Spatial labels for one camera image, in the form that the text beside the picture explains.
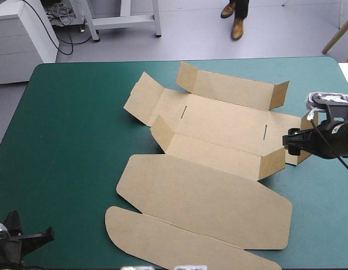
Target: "green tabletop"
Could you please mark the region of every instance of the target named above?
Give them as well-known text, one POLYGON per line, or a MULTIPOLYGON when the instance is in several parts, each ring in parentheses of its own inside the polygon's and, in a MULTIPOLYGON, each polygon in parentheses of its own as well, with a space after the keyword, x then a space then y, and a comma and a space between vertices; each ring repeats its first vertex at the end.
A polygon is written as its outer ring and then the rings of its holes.
MULTIPOLYGON (((162 153, 148 127, 123 106, 143 71, 175 84, 173 62, 46 64, 35 70, 0 146, 0 221, 18 210, 25 233, 53 226, 56 239, 27 265, 117 268, 147 265, 109 239, 105 211, 133 209, 116 184, 133 154, 162 153)), ((303 116, 309 92, 348 93, 327 57, 191 61, 200 69, 281 83, 282 113, 303 116)), ((337 160, 310 157, 261 181, 293 203, 289 245, 253 251, 283 268, 348 267, 348 172, 337 160)))

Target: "white table frame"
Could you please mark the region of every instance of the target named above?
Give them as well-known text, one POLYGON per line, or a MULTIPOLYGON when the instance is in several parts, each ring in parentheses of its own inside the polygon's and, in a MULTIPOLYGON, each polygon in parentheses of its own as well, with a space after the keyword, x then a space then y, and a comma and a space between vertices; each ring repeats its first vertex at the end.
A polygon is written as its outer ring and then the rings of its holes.
POLYGON ((138 25, 155 25, 156 36, 161 37, 159 0, 152 0, 153 15, 131 15, 131 0, 121 0, 120 17, 95 18, 89 0, 80 0, 84 16, 94 41, 100 41, 100 29, 127 28, 138 25))
MULTIPOLYGON (((282 4, 282 6, 284 7, 290 0, 285 0, 284 4, 282 4)), ((338 23, 338 28, 341 29, 342 27, 342 17, 344 14, 344 1, 345 0, 341 0, 340 2, 340 19, 339 19, 339 23, 338 23)))

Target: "cable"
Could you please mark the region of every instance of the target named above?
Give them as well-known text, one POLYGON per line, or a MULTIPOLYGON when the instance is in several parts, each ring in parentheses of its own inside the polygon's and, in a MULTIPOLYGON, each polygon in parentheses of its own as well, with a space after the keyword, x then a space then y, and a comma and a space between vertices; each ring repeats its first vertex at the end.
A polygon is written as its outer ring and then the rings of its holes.
POLYGON ((62 40, 62 39, 60 39, 60 38, 57 38, 58 40, 60 40, 61 42, 63 42, 63 43, 66 43, 66 44, 73 44, 73 45, 81 45, 81 44, 84 44, 84 43, 87 43, 90 39, 91 39, 91 36, 90 37, 88 37, 88 39, 86 39, 85 41, 82 41, 82 42, 74 42, 74 43, 70 43, 70 42, 67 42, 67 41, 65 41, 65 40, 62 40))
POLYGON ((73 44, 73 40, 71 39, 70 33, 67 32, 68 35, 69 35, 69 39, 70 39, 71 51, 70 51, 69 53, 66 53, 66 52, 63 52, 62 50, 60 50, 58 46, 56 46, 55 42, 52 40, 52 38, 51 38, 51 36, 50 36, 50 34, 49 34, 48 29, 46 28, 46 26, 45 26, 43 20, 41 19, 41 17, 40 17, 39 14, 37 13, 37 11, 34 9, 34 7, 33 7, 30 3, 28 3, 26 0, 22 0, 22 1, 25 2, 25 3, 35 12, 35 14, 36 14, 37 17, 39 18, 40 22, 41 22, 42 25, 44 26, 45 31, 46 31, 46 33, 48 34, 49 39, 51 40, 51 42, 52 42, 52 44, 55 46, 55 48, 57 48, 57 50, 58 50, 59 52, 61 52, 63 55, 72 55, 73 52, 74 52, 74 44, 73 44))
POLYGON ((321 136, 321 138, 324 140, 324 142, 327 144, 327 146, 330 148, 331 152, 334 154, 334 156, 342 163, 342 165, 345 166, 345 168, 348 170, 348 165, 344 162, 344 160, 336 154, 336 152, 334 151, 334 149, 332 148, 332 146, 329 144, 329 142, 326 140, 326 138, 324 137, 324 135, 322 135, 321 131, 319 131, 319 129, 317 128, 317 126, 315 125, 315 122, 313 121, 313 119, 311 120, 311 124, 313 125, 314 129, 316 130, 317 133, 319 133, 319 135, 321 136))
MULTIPOLYGON (((59 17, 57 17, 57 16, 55 16, 54 14, 51 14, 51 13, 46 13, 46 15, 48 15, 48 16, 52 16, 52 18, 50 18, 50 20, 58 20, 59 19, 59 17)), ((66 44, 73 44, 73 45, 81 45, 81 44, 84 44, 84 43, 87 43, 90 39, 91 39, 91 35, 86 39, 86 40, 84 40, 84 41, 82 41, 82 42, 68 42, 68 41, 65 41, 65 40, 62 40, 61 38, 59 38, 59 37, 57 37, 57 39, 58 40, 60 40, 61 42, 64 42, 64 43, 66 43, 66 44)))

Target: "flat cardboard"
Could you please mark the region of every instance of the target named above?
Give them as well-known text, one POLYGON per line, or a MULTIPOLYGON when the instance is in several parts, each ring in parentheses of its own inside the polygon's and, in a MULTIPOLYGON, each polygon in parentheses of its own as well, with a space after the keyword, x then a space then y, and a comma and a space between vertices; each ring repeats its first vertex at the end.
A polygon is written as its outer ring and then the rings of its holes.
POLYGON ((151 127, 168 155, 251 180, 263 179, 300 157, 285 153, 282 136, 302 118, 271 112, 282 106, 288 82, 270 84, 198 70, 183 62, 166 89, 143 73, 124 108, 151 127))
POLYGON ((242 249, 288 243, 292 205, 257 181, 169 155, 133 155, 116 190, 142 213, 242 249))
POLYGON ((146 214, 113 206, 106 212, 105 223, 117 247, 166 269, 188 264, 206 265, 210 270, 281 269, 275 262, 146 214))

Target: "shoe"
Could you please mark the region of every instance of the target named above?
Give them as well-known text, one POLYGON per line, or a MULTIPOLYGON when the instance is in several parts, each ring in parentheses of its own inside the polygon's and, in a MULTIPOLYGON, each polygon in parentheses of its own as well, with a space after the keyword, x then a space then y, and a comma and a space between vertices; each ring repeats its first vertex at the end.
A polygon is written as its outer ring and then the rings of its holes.
POLYGON ((243 35, 243 19, 235 18, 234 25, 232 26, 231 37, 235 40, 240 39, 243 35))
POLYGON ((228 18, 231 15, 233 15, 235 7, 236 7, 236 2, 228 3, 221 12, 221 18, 228 18))

